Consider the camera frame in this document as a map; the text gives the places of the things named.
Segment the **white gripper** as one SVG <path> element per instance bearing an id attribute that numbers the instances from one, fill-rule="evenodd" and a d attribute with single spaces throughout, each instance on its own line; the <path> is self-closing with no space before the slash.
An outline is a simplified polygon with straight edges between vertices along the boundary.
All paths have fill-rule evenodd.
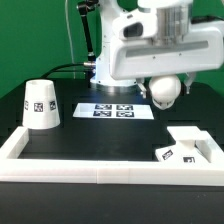
<path id="1" fill-rule="evenodd" d="M 190 93 L 197 71 L 224 64 L 224 21 L 192 23 L 187 8 L 133 10 L 112 23 L 109 72 L 115 80 L 136 79 L 144 99 L 146 77 L 187 73 Z"/>

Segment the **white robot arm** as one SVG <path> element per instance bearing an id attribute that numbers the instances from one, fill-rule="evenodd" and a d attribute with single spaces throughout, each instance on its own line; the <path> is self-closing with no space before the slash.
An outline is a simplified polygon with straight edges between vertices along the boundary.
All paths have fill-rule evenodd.
<path id="1" fill-rule="evenodd" d="M 91 83 L 107 91 L 138 86 L 146 77 L 198 71 L 224 64 L 224 22 L 191 22 L 193 0 L 138 0 L 128 12 L 117 0 L 99 0 L 101 53 Z"/>

